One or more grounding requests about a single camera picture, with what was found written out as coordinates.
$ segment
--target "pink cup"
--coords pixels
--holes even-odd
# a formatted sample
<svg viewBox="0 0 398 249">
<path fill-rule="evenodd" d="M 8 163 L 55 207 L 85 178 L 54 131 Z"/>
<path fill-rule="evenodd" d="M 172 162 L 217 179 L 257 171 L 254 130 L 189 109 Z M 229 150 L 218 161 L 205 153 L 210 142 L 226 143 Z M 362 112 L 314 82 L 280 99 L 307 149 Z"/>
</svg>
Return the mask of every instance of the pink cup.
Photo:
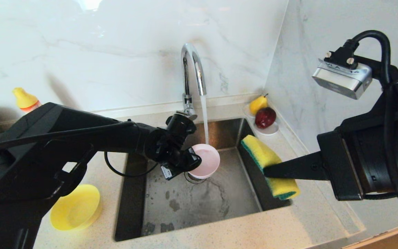
<svg viewBox="0 0 398 249">
<path fill-rule="evenodd" d="M 213 146 L 206 144 L 194 145 L 192 148 L 196 155 L 200 156 L 202 162 L 188 173 L 198 179 L 205 179 L 213 175 L 221 162 L 218 151 Z"/>
</svg>

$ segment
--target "faucet spout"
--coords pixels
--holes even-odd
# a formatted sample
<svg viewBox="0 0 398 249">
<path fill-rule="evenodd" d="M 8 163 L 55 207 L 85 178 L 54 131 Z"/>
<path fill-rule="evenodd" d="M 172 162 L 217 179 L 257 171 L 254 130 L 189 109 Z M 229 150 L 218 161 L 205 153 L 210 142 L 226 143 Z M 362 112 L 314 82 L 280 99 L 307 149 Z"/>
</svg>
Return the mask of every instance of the faucet spout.
<svg viewBox="0 0 398 249">
<path fill-rule="evenodd" d="M 205 80 L 203 77 L 202 63 L 200 62 L 199 54 L 193 44 L 186 43 L 182 46 L 181 52 L 182 59 L 182 70 L 183 70 L 183 83 L 184 83 L 184 93 L 183 93 L 183 112 L 185 112 L 191 120 L 197 118 L 193 106 L 193 98 L 190 94 L 190 82 L 188 79 L 188 63 L 192 63 L 195 70 L 196 82 L 198 84 L 199 95 L 203 96 L 207 94 L 207 89 L 205 87 Z"/>
</svg>

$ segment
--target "marble wall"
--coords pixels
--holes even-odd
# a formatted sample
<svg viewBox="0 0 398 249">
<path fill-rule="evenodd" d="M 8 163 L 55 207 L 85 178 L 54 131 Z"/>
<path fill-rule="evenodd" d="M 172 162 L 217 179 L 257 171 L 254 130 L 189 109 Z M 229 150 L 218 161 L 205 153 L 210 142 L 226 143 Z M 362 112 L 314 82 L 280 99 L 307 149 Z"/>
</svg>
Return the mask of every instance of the marble wall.
<svg viewBox="0 0 398 249">
<path fill-rule="evenodd" d="M 0 0 L 0 121 L 11 93 L 87 111 L 181 101 L 192 42 L 208 97 L 264 88 L 287 0 Z"/>
<path fill-rule="evenodd" d="M 310 152 L 319 150 L 317 134 L 368 112 L 381 94 L 377 80 L 359 100 L 353 100 L 320 87 L 311 77 L 318 58 L 369 29 L 389 37 L 391 63 L 398 67 L 398 1 L 289 1 L 265 92 Z M 379 60 L 379 43 L 364 39 L 356 54 Z M 366 225 L 368 236 L 398 225 L 397 200 L 349 205 Z"/>
</svg>

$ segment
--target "yellow pear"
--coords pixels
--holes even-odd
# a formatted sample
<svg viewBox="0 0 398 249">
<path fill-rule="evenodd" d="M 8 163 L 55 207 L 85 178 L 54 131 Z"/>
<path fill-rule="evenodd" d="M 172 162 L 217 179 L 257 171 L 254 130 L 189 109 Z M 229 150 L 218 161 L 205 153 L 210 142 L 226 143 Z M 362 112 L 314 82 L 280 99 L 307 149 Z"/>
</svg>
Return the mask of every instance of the yellow pear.
<svg viewBox="0 0 398 249">
<path fill-rule="evenodd" d="M 256 98 L 255 100 L 251 101 L 250 103 L 250 112 L 252 115 L 256 115 L 256 113 L 262 109 L 267 107 L 267 95 L 265 96 L 260 96 L 259 98 Z"/>
</svg>

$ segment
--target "yellow bottle cap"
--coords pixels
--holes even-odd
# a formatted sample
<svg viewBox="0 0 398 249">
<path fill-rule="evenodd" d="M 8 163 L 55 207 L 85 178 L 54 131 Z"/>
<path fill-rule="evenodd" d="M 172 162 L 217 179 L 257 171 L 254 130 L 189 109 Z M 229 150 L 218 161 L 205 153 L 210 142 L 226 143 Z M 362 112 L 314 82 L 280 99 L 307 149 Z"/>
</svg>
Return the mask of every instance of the yellow bottle cap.
<svg viewBox="0 0 398 249">
<path fill-rule="evenodd" d="M 13 94 L 16 97 L 16 105 L 19 108 L 28 108 L 38 102 L 38 98 L 35 95 L 26 92 L 22 87 L 13 89 Z"/>
</svg>

